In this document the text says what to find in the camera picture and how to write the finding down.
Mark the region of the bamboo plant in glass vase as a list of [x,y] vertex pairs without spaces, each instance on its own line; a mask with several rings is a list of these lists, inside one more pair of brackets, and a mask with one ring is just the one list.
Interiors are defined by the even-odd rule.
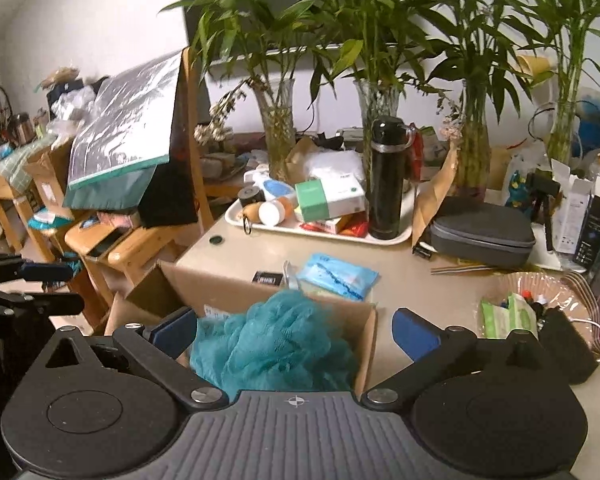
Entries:
[[264,130],[268,173],[291,182],[288,157],[297,143],[292,96],[298,66],[316,62],[313,94],[328,77],[322,0],[176,0],[167,8],[193,18],[190,47],[201,75],[239,80],[212,107],[212,125],[222,126],[250,89]]

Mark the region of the blue wet wipes pack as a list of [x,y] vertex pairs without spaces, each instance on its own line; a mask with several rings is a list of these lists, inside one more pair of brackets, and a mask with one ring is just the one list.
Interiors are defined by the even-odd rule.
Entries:
[[325,254],[314,254],[298,273],[300,281],[351,301],[363,301],[379,273]]

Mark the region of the tall bamboo plant vase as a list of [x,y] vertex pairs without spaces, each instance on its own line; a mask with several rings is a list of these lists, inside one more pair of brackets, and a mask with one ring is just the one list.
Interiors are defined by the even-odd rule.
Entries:
[[530,86],[515,66],[518,48],[540,38],[528,0],[422,0],[418,16],[434,29],[425,52],[437,64],[428,79],[462,85],[448,101],[448,125],[460,134],[453,192],[483,200],[491,161],[486,109],[500,117],[509,100],[519,112]]

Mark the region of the white serving tray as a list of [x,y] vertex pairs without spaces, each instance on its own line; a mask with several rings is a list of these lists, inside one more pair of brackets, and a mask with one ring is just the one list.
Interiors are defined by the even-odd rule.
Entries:
[[[278,198],[275,196],[275,194],[265,191],[263,186],[260,186],[260,191],[262,191],[265,196],[265,200],[261,200],[261,202],[266,202],[266,200],[276,200],[276,198]],[[380,240],[379,238],[375,238],[370,234],[367,234],[366,237],[355,237],[343,235],[342,233],[332,234],[326,232],[308,231],[302,229],[300,226],[301,222],[296,218],[293,212],[289,218],[287,218],[278,226],[264,226],[263,224],[255,223],[251,227],[251,232],[272,232],[277,234],[284,233],[289,235],[317,237],[324,238],[325,240],[338,240],[338,242],[350,242],[375,246],[399,245],[408,242],[411,238],[416,197],[417,190],[413,187],[409,188],[408,191],[403,193],[400,215],[400,232],[399,235],[392,240]],[[230,205],[230,208],[228,208],[227,211],[225,211],[224,220],[230,226],[236,226],[236,228],[240,229],[244,234],[250,234],[245,231],[244,222],[242,222],[242,202],[239,198]]]

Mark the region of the white orange cream bottle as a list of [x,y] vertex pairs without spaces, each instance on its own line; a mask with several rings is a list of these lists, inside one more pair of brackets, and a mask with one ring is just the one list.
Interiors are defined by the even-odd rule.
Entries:
[[258,217],[264,226],[279,226],[294,213],[294,203],[285,196],[268,200],[259,206]]

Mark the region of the white and green box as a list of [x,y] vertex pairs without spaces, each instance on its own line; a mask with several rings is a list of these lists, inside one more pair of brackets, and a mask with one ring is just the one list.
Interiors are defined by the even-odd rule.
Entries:
[[353,174],[314,179],[294,186],[304,222],[340,218],[366,211],[364,188]]

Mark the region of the bamboo plant in crystal vase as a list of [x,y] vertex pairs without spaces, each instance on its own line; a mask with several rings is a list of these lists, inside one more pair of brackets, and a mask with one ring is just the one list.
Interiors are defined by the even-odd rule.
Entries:
[[372,125],[396,114],[408,87],[423,94],[439,90],[427,81],[422,61],[437,55],[434,40],[422,28],[428,0],[315,0],[309,30],[313,74],[310,96],[321,86],[349,77],[358,88],[363,127],[363,183],[370,184]]

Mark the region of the black product box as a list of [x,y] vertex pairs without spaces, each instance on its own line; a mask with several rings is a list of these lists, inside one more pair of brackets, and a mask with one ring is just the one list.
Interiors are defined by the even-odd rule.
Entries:
[[588,270],[600,252],[600,196],[593,195],[582,223],[572,261]]

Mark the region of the far right bamboo plant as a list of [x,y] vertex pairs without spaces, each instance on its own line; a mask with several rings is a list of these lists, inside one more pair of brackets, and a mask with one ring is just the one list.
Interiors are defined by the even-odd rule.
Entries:
[[547,155],[569,162],[580,79],[586,62],[600,74],[600,64],[585,56],[588,36],[600,38],[600,0],[522,0],[509,26],[516,28],[531,50],[555,55],[557,78],[554,119],[546,141]]

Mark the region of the black pouch in basket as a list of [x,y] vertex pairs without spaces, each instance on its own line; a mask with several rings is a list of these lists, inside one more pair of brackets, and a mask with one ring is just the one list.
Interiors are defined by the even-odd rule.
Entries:
[[594,353],[562,310],[545,311],[539,341],[570,385],[583,384],[595,372]]

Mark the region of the black insulated bottle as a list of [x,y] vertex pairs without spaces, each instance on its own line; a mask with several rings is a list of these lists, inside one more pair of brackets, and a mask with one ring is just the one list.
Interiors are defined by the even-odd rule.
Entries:
[[400,118],[380,116],[373,122],[368,232],[378,240],[392,240],[399,234],[407,152],[414,136]]

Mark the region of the silver foil bag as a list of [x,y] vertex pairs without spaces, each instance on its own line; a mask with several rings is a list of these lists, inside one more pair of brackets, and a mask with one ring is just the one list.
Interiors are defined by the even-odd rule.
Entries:
[[107,79],[73,141],[68,188],[151,168],[170,159],[180,51]]

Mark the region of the white product box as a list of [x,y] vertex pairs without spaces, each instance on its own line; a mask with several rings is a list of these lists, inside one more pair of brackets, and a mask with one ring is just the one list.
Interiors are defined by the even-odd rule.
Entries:
[[552,160],[553,178],[559,184],[558,204],[552,215],[554,251],[573,255],[580,237],[593,182],[570,172],[570,167]]

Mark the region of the teal mesh bath loofah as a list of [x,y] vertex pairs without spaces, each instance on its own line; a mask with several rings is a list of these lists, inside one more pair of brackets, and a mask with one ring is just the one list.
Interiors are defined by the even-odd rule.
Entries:
[[348,390],[358,360],[332,310],[287,289],[245,312],[200,318],[189,367],[234,400],[246,390]]

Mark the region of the grey zippered hard case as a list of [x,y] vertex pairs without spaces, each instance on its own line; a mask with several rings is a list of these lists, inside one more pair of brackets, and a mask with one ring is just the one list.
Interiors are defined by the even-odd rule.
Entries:
[[429,225],[432,247],[442,255],[519,268],[535,244],[530,220],[519,210],[449,196]]

